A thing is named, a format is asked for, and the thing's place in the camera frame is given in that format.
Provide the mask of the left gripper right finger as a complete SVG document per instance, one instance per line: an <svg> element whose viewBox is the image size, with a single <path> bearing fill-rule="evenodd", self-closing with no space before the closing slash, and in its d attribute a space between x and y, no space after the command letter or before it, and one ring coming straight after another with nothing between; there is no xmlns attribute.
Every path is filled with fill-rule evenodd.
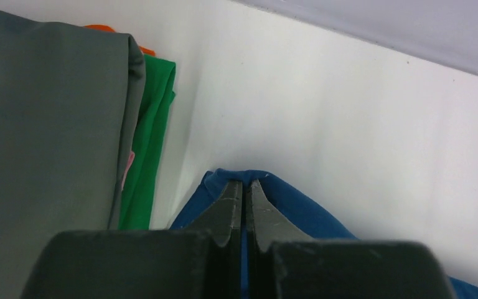
<svg viewBox="0 0 478 299"><path fill-rule="evenodd" d="M259 180L250 184L245 202L250 297L277 298L278 270L274 267L272 244L312 241L313 238L269 202Z"/></svg>

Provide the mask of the blue t shirt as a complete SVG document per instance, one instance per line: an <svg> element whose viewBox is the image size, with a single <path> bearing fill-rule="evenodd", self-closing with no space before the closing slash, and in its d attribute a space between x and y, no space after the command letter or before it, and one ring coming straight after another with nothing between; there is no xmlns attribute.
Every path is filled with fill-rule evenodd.
<svg viewBox="0 0 478 299"><path fill-rule="evenodd" d="M312 241L275 242L278 270L277 298L478 298L478 287L448 277L433 253L423 244L405 241L365 241L356 238L332 214L292 185L266 171L205 173L172 224L195 246L192 291L186 298L203 298L209 238L185 228L213 204L229 181L243 186L241 215L241 297L251 298L248 283L246 194L259 180L268 198Z"/></svg>

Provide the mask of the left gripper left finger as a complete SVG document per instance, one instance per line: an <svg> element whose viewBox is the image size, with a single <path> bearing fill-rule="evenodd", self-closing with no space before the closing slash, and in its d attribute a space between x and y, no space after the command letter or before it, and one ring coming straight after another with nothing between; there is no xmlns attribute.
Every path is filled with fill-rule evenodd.
<svg viewBox="0 0 478 299"><path fill-rule="evenodd" d="M185 230L208 236L203 298L241 297L241 215L243 186L229 181L218 199Z"/></svg>

